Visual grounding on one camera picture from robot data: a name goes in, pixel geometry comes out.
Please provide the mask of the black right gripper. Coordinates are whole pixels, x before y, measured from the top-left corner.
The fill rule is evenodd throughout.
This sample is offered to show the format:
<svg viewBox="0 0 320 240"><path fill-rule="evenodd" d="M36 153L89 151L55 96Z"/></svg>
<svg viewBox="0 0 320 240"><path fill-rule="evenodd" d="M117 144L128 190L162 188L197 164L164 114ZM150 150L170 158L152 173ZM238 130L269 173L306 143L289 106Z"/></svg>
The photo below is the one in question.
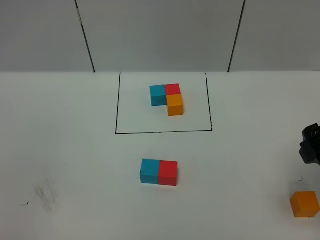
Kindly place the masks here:
<svg viewBox="0 0 320 240"><path fill-rule="evenodd" d="M299 154L305 164L320 164L320 126L315 123L302 131Z"/></svg>

